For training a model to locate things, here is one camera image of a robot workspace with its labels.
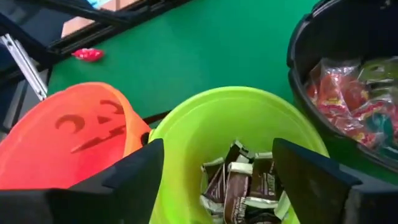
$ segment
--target orange jack-o'-lantern bucket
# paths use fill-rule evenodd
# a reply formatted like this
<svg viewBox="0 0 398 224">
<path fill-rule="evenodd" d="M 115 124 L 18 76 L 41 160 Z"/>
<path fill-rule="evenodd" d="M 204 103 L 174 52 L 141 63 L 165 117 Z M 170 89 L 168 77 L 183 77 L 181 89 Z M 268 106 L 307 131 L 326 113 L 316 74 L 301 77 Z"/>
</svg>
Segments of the orange jack-o'-lantern bucket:
<svg viewBox="0 0 398 224">
<path fill-rule="evenodd" d="M 0 189 L 67 189 L 142 147 L 150 127 L 105 83 L 58 92 L 0 143 Z"/>
</svg>

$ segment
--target green tabletop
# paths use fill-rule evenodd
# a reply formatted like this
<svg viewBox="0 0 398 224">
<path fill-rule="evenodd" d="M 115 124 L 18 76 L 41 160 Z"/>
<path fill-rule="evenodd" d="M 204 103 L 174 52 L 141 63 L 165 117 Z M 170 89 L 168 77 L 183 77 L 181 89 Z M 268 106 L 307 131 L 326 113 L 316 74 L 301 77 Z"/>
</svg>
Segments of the green tabletop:
<svg viewBox="0 0 398 224">
<path fill-rule="evenodd" d="M 142 117 L 219 86 L 253 86 L 292 101 L 285 64 L 290 35 L 316 0 L 192 0 L 53 69 L 50 94 L 81 82 L 121 90 Z"/>
</svg>

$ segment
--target carved eye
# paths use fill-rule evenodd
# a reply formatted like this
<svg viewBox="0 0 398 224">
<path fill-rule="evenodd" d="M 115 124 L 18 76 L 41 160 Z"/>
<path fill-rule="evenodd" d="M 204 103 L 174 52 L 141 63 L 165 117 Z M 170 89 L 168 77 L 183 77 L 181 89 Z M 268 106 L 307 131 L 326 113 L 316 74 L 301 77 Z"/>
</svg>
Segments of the carved eye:
<svg viewBox="0 0 398 224">
<path fill-rule="evenodd" d="M 55 122 L 55 128 L 60 129 L 61 125 L 65 122 L 72 122 L 75 125 L 75 130 L 73 132 L 74 134 L 85 127 L 84 118 L 76 114 L 66 114 Z"/>
<path fill-rule="evenodd" d="M 101 101 L 99 101 L 99 103 L 101 105 L 111 105 L 111 106 L 113 106 L 115 108 L 115 111 L 113 111 L 114 114 L 124 114 L 124 110 L 123 110 L 122 105 L 120 105 L 118 103 L 115 103 L 115 102 L 113 102 L 111 100 L 101 100 Z"/>
</svg>

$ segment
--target lime green bowl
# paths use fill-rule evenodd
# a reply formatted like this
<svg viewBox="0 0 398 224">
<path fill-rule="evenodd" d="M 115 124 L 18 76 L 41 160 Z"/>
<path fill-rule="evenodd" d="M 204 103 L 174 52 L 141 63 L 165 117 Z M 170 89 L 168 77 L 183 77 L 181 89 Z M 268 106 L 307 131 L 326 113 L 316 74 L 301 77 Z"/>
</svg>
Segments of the lime green bowl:
<svg viewBox="0 0 398 224">
<path fill-rule="evenodd" d="M 165 158 L 151 224 L 211 223 L 199 203 L 200 166 L 225 157 L 235 139 L 252 152 L 266 152 L 274 138 L 284 138 L 328 156 L 320 136 L 296 108 L 249 87 L 216 88 L 191 97 L 167 115 L 149 140 L 157 138 L 164 140 Z M 299 223 L 292 208 L 284 223 Z"/>
</svg>

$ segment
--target green table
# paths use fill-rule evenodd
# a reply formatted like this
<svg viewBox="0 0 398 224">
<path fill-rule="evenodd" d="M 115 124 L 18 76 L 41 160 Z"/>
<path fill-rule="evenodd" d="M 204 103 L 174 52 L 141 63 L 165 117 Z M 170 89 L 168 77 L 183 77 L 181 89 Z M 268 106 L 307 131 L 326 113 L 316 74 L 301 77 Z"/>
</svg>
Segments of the green table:
<svg viewBox="0 0 398 224">
<path fill-rule="evenodd" d="M 192 0 L 96 47 L 105 58 L 53 68 L 49 93 L 82 82 L 121 90 L 142 117 L 219 86 L 253 86 L 292 101 L 290 35 L 317 0 Z"/>
</svg>

